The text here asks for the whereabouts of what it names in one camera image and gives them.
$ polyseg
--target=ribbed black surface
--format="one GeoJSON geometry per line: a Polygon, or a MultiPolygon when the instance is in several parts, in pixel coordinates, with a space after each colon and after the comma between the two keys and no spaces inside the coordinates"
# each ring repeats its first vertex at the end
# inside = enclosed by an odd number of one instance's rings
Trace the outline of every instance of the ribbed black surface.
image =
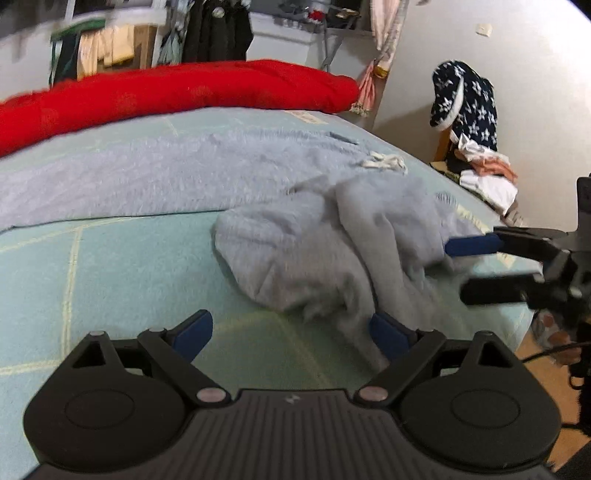
{"type": "Polygon", "coordinates": [[[85,475],[39,467],[30,480],[549,480],[543,467],[472,475],[440,465],[402,436],[390,414],[353,405],[343,391],[244,391],[202,410],[179,441],[124,471],[85,475]]]}

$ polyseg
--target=light blue bed sheet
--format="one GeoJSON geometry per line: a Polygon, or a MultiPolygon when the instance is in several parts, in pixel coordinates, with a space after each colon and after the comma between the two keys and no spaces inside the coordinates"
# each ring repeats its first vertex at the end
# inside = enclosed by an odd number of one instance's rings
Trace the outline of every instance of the light blue bed sheet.
{"type": "MultiPolygon", "coordinates": [[[[409,175],[430,192],[449,191],[482,229],[498,224],[486,205],[422,162],[336,116],[316,123],[283,111],[202,109],[152,116],[56,137],[0,161],[17,170],[114,142],[227,129],[269,127],[329,130],[369,141],[380,153],[405,158],[409,175]]],[[[0,235],[0,480],[36,464],[22,432],[28,400],[89,330],[134,337],[150,326],[172,327],[196,310],[212,312],[212,341],[195,364],[226,388],[354,389],[372,372],[329,323],[262,309],[246,298],[216,256],[211,227],[217,213],[62,222],[0,235]]],[[[473,269],[506,273],[535,269],[523,259],[490,256],[473,269]]],[[[448,336],[492,330],[515,349],[531,314],[525,306],[468,309],[458,299],[468,273],[433,278],[454,321],[448,336]]]]}

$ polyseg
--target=wall switch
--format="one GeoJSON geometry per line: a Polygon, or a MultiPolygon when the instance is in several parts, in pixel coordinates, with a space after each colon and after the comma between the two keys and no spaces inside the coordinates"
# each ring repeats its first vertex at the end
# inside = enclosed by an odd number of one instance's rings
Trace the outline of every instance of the wall switch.
{"type": "Polygon", "coordinates": [[[476,26],[476,33],[483,37],[490,37],[492,33],[492,25],[490,23],[479,23],[476,26]]]}

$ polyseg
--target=pink curtain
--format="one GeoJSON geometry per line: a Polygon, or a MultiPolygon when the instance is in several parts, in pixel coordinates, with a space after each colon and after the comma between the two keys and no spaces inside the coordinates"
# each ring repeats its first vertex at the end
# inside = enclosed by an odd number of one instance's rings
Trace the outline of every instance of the pink curtain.
{"type": "Polygon", "coordinates": [[[394,59],[399,26],[394,22],[400,0],[371,0],[371,29],[378,55],[373,59],[359,81],[359,98],[351,111],[367,116],[375,103],[375,77],[388,76],[394,59]]]}

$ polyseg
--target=tan floor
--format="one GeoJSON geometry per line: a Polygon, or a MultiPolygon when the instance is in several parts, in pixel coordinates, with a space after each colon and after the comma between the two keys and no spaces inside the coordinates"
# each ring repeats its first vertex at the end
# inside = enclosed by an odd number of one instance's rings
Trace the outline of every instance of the tan floor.
{"type": "MultiPolygon", "coordinates": [[[[538,351],[540,348],[535,344],[531,332],[528,332],[517,350],[517,357],[523,358],[538,351]]],[[[569,370],[566,367],[557,367],[548,358],[540,358],[529,363],[528,369],[558,404],[562,421],[577,422],[579,416],[578,393],[567,383],[569,370]]],[[[562,430],[550,455],[550,462],[553,462],[556,468],[561,467],[588,441],[589,438],[576,430],[562,430]]]]}

